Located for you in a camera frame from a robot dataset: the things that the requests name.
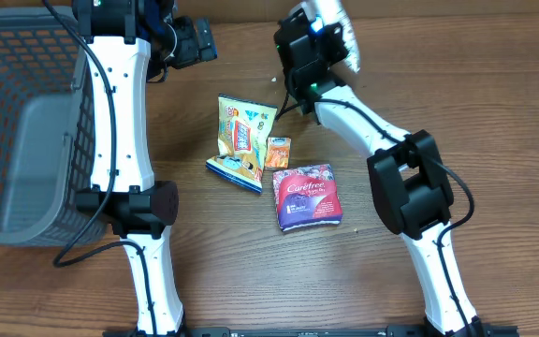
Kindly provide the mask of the yellow snack chip bag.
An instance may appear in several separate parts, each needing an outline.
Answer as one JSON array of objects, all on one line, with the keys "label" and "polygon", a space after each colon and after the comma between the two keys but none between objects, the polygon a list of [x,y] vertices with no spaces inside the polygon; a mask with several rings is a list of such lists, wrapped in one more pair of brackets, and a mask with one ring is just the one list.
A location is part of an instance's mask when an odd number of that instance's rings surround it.
[{"label": "yellow snack chip bag", "polygon": [[278,108],[273,105],[219,94],[219,154],[206,161],[206,168],[229,182],[261,194],[267,139],[277,112]]}]

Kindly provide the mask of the orange small packet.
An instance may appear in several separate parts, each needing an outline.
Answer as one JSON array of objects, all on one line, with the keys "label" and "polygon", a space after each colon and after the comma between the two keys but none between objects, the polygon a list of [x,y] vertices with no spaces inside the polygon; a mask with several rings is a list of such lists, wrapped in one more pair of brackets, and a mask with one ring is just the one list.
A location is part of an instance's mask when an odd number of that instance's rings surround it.
[{"label": "orange small packet", "polygon": [[289,164],[291,138],[269,137],[265,167],[286,169]]}]

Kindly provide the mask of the white tube gold cap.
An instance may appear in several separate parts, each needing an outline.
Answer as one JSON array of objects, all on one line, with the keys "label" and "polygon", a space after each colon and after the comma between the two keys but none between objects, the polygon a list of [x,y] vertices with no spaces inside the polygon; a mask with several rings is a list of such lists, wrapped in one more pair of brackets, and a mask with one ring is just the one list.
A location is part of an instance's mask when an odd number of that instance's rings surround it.
[{"label": "white tube gold cap", "polygon": [[346,13],[341,0],[303,0],[300,3],[311,24],[318,33],[328,25],[338,24],[342,33],[344,47],[348,55],[344,58],[345,66],[354,74],[360,71],[360,53],[353,24]]}]

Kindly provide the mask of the red purple Carefree pack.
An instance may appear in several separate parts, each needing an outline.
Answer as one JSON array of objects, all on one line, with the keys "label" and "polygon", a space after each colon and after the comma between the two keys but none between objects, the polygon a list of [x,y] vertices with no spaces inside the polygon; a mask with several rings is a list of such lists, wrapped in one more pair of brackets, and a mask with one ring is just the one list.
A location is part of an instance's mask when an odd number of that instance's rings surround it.
[{"label": "red purple Carefree pack", "polygon": [[282,232],[338,225],[342,221],[342,206],[330,164],[276,171],[272,182]]}]

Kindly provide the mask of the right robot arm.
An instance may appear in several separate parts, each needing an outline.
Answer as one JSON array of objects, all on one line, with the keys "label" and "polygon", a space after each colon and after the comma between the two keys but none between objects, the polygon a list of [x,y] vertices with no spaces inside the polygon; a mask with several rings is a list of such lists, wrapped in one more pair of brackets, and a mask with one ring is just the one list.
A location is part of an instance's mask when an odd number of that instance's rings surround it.
[{"label": "right robot arm", "polygon": [[451,220],[452,181],[434,137],[410,133],[375,113],[333,66],[349,58],[355,39],[345,33],[346,14],[337,1],[303,1],[279,22],[274,42],[284,84],[302,113],[366,156],[375,210],[409,251],[426,307],[429,336],[482,336],[484,327],[469,301],[454,255],[451,232],[466,223]]}]

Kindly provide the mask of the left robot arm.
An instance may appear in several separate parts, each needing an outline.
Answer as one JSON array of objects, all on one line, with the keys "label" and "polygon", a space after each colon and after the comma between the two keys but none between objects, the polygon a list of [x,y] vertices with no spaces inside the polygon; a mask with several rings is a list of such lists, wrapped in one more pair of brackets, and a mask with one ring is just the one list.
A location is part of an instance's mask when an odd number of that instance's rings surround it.
[{"label": "left robot arm", "polygon": [[133,336],[183,336],[184,309],[169,248],[179,196],[154,177],[147,142],[146,84],[216,58],[206,19],[173,14],[172,1],[77,0],[72,11],[88,56],[95,113],[90,185],[79,211],[107,219],[127,254],[138,301]]}]

